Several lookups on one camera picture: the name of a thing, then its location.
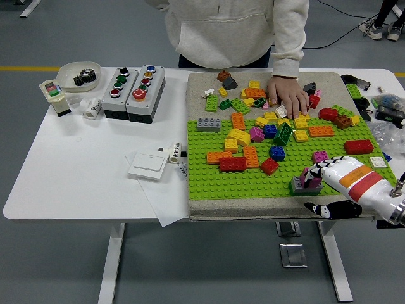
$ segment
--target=gray floor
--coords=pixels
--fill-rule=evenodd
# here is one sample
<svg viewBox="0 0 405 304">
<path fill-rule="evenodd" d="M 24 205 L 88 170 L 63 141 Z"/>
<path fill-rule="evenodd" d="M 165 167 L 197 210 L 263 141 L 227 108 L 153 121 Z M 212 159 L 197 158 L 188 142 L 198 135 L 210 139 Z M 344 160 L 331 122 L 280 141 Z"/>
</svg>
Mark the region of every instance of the gray floor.
<svg viewBox="0 0 405 304">
<path fill-rule="evenodd" d="M 361 16 L 373 16 L 381 3 L 325 2 Z M 143 1 L 42 0 L 27 19 L 13 3 L 0 1 L 2 67 L 177 65 L 164 14 Z M 311 0 L 306 47 L 325 46 L 361 20 Z M 372 41 L 355 30 L 333 46 L 305 51 L 301 67 L 405 72 L 404 47 L 405 36 Z M 2 206 L 48 107 L 38 84 L 55 75 L 0 71 Z M 275 224 L 265 221 L 127 225 L 115 303 L 336 303 L 316 226 L 301 229 L 295 240 L 277 237 Z M 104 224 L 17 224 L 0 217 L 0 303 L 96 303 L 108 232 Z M 355 303 L 402 298 L 404 233 L 376 230 L 372 222 L 339 223 L 336 238 Z M 292 242 L 305 245 L 308 268 L 281 266 L 278 244 Z"/>
</svg>

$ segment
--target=white table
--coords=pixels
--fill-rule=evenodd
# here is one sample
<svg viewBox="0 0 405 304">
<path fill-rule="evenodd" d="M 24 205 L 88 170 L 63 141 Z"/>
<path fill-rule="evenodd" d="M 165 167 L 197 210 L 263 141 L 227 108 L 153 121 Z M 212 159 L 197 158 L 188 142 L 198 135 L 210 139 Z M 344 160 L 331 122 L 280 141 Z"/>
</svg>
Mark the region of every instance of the white table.
<svg viewBox="0 0 405 304">
<path fill-rule="evenodd" d="M 94 90 L 69 94 L 69 97 L 101 98 L 114 71 L 115 68 L 102 68 L 100 83 Z M 350 74 L 371 82 L 368 91 L 362 92 L 364 96 L 378 94 L 377 87 L 381 86 L 387 92 L 405 97 L 404 89 L 387 70 L 301 71 Z M 166 87 L 152 124 L 108 120 L 102 112 L 97 119 L 86 120 L 78 104 L 72 105 L 71 114 L 58 117 L 50 107 L 4 206 L 4 216 L 14 221 L 112 223 L 99 303 L 113 301 L 124 223 L 156 220 L 142 188 L 136 180 L 128 178 L 125 155 L 138 147 L 158 147 L 173 141 L 186 143 L 185 91 L 187 77 L 192 72 L 173 68 L 167 68 L 165 72 Z M 390 164 L 397 177 L 404 172 L 401 159 L 394 158 Z M 333 230 L 327 225 L 321 229 L 324 240 L 332 242 L 334 256 L 329 260 L 338 261 L 336 277 L 333 275 L 338 298 L 340 290 L 339 300 L 351 300 Z M 336 285 L 340 281 L 343 281 L 341 287 Z"/>
</svg>

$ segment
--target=white hoodie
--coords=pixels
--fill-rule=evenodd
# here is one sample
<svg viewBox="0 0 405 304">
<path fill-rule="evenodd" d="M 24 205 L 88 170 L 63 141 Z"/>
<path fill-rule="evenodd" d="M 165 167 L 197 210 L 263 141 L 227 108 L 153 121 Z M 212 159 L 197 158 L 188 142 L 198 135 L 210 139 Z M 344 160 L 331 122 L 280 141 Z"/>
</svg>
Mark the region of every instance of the white hoodie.
<svg viewBox="0 0 405 304">
<path fill-rule="evenodd" d="M 146 0 L 167 11 L 176 52 L 207 68 L 241 67 L 274 44 L 273 75 L 297 77 L 309 0 Z"/>
</svg>

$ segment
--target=small white block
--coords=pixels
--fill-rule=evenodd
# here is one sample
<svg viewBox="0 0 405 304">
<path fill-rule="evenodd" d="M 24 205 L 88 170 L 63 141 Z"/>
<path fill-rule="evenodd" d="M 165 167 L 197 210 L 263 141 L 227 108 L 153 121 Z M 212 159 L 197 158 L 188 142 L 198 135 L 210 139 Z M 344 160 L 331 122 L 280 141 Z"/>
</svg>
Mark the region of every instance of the small white block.
<svg viewBox="0 0 405 304">
<path fill-rule="evenodd" d="M 373 169 L 376 168 L 387 168 L 387 165 L 384 162 L 382 157 L 370 157 L 370 164 Z"/>
<path fill-rule="evenodd" d="M 129 176 L 131 178 L 141 176 L 158 181 L 162 176 L 168 158 L 169 153 L 167 152 L 138 152 L 128 171 Z"/>
<path fill-rule="evenodd" d="M 284 118 L 287 116 L 287 109 L 285 106 L 279 106 L 276 110 L 275 113 L 278 118 Z"/>
</svg>

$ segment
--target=person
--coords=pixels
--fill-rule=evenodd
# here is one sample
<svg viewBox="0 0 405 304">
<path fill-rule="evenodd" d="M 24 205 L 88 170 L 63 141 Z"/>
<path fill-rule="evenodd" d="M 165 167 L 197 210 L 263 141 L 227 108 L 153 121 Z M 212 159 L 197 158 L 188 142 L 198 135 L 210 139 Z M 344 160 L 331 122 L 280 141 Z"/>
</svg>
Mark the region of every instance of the person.
<svg viewBox="0 0 405 304">
<path fill-rule="evenodd" d="M 297 82 L 309 0 L 145 0 L 166 12 L 179 68 L 268 68 L 274 43 L 269 99 L 280 98 L 288 118 L 307 114 L 308 94 Z"/>
<path fill-rule="evenodd" d="M 363 22 L 359 29 L 371 39 L 378 40 L 382 38 L 383 24 L 385 19 L 392 8 L 398 3 L 398 0 L 384 0 L 381 4 L 380 11 L 376 18 L 372 18 Z M 405 23 L 405 14 L 402 13 L 400 17 L 392 22 L 388 27 L 387 39 L 391 41 L 398 41 L 399 35 L 402 33 Z"/>
</svg>

